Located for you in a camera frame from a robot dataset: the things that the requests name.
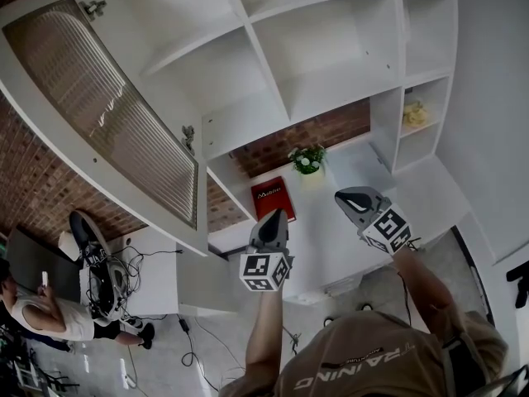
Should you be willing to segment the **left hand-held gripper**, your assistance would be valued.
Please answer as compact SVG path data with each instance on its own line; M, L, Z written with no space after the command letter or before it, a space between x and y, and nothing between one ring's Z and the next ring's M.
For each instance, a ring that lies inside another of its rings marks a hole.
M253 226L239 269L239 277L249 291L281 288L293 263L287 244L288 216L284 209L274 209Z

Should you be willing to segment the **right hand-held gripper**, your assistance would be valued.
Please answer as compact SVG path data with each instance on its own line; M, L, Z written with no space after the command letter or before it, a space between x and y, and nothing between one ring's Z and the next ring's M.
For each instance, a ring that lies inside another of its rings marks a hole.
M368 246L393 256L412 239L412 227L403 210L377 190L349 187L335 192L334 197Z

